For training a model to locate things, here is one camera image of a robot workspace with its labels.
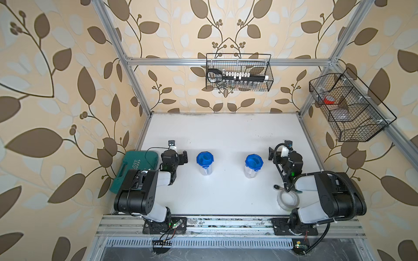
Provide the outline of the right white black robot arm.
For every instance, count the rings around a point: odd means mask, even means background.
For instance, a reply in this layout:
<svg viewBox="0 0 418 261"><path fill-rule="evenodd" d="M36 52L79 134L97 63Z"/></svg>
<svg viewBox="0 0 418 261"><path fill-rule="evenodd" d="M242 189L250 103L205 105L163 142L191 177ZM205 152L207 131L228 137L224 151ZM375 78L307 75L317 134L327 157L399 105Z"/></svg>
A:
<svg viewBox="0 0 418 261"><path fill-rule="evenodd" d="M268 158L277 168L282 185L279 206L287 217L271 219L276 236L316 236L318 225L348 221L367 212L361 192L344 172L304 173L303 157L289 141L270 148Z"/></svg>

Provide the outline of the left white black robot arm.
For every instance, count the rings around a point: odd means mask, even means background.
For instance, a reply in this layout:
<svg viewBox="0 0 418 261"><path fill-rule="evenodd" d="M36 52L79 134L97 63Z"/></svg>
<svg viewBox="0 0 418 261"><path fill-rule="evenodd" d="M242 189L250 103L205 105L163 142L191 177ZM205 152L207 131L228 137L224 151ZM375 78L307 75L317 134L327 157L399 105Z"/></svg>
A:
<svg viewBox="0 0 418 261"><path fill-rule="evenodd" d="M165 148L142 151L142 163L127 171L114 200L114 210L135 218L144 219L143 234L186 233L187 218L172 217L169 207L157 203L158 187L174 184L177 169L188 163L187 151L178 153Z"/></svg>

